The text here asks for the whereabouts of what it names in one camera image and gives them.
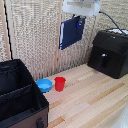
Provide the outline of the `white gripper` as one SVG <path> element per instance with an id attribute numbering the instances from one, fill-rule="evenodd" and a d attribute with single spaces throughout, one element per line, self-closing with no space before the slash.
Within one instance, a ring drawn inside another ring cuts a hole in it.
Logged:
<path id="1" fill-rule="evenodd" d="M 100 11 L 100 0 L 64 0 L 62 11 L 86 17 L 97 16 Z M 82 25 L 81 18 L 77 22 L 77 28 Z"/>

